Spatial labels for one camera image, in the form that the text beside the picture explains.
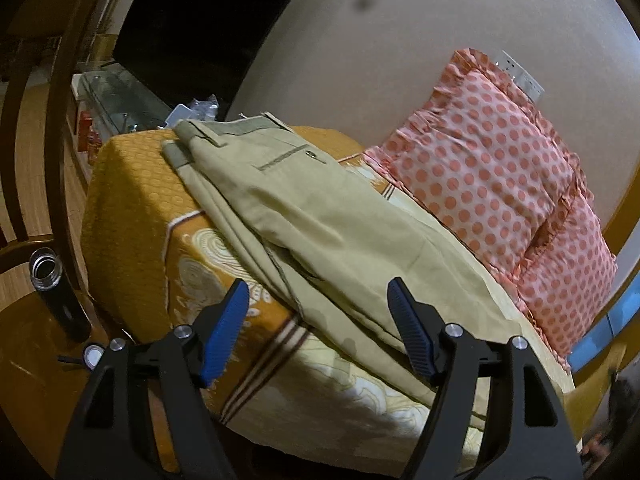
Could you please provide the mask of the khaki pants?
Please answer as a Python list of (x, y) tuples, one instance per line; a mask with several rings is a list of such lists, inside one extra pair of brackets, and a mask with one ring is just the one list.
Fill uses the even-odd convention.
[(162, 152), (247, 270), (414, 400), (433, 396), (412, 374), (387, 307), (394, 278), (477, 338), (503, 342), (523, 330), (506, 293), (437, 220), (389, 203), (271, 115), (184, 120)]

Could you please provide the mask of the wooden chair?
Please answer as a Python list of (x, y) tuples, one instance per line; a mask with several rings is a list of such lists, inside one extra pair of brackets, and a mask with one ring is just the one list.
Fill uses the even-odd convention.
[[(6, 273), (40, 249), (51, 249), (62, 260), (70, 292), (81, 291), (77, 258), (70, 235), (65, 196), (64, 158), (67, 107), (72, 77), (79, 62), (82, 43), (101, 0), (22, 0), (6, 18), (6, 33), (20, 40), (11, 62), (9, 84), (1, 111), (1, 192), (14, 237), (1, 237), (1, 271)], [(44, 196), (50, 224), (48, 232), (32, 234), (26, 228), (20, 192), (17, 189), (18, 118), (29, 76), (48, 41), (58, 38), (43, 123)]]

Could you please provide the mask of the black steel water bottle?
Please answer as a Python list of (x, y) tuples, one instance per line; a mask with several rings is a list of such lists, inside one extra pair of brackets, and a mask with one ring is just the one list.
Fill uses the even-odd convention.
[(32, 286), (71, 340), (84, 342), (91, 323), (68, 280), (61, 258), (49, 247), (35, 250), (29, 258)]

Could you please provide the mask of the rear pink polka dot pillow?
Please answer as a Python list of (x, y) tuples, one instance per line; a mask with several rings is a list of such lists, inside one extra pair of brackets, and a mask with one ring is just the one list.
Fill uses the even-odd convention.
[(588, 197), (567, 192), (527, 248), (515, 281), (518, 306), (559, 363), (605, 306), (616, 271)]

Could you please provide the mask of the pink polka dot pillow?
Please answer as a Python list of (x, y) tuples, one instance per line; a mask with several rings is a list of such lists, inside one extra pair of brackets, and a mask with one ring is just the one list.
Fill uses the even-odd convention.
[(454, 51), (427, 102), (363, 157), (505, 276), (584, 176), (524, 91), (471, 48)]
[(515, 281), (518, 306), (559, 363), (605, 306), (616, 271), (588, 197), (567, 192), (527, 248)]

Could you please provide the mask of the orange cream patterned bedspread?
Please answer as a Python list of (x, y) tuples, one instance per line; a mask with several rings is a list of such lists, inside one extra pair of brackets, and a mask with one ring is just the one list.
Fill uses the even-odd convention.
[[(389, 203), (437, 220), (368, 166), (344, 134), (290, 129), (363, 176)], [(174, 135), (175, 129), (120, 134), (99, 151), (81, 232), (93, 298), (137, 340), (151, 342), (193, 322), (233, 281), (246, 281), (250, 305), (224, 374), (204, 391), (209, 411), (234, 434), (304, 460), (399, 476), (434, 388), (418, 378), (433, 396), (424, 404), (368, 373), (247, 270), (165, 159), (162, 145)], [(575, 417), (567, 367), (488, 274), (522, 318), (519, 335)]]

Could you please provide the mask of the front pink polka dot pillow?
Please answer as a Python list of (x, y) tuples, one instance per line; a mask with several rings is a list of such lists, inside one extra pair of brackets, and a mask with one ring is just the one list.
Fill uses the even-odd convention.
[(454, 51), (427, 102), (363, 157), (505, 276), (584, 176), (524, 91), (471, 48)]

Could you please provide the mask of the glass top side table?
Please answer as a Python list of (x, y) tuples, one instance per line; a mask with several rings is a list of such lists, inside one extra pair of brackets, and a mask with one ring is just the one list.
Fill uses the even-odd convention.
[(75, 74), (72, 97), (74, 145), (89, 166), (113, 136), (164, 128), (170, 112), (160, 98), (115, 62)]

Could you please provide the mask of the white wall socket plate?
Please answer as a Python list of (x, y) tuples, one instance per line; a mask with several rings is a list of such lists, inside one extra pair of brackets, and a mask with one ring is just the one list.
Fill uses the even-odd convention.
[(544, 95), (544, 87), (527, 70), (524, 70), (523, 66), (516, 62), (510, 54), (507, 54), (506, 51), (500, 51), (492, 60), (495, 66), (506, 73), (514, 84), (526, 94), (529, 101), (534, 104), (539, 102)]

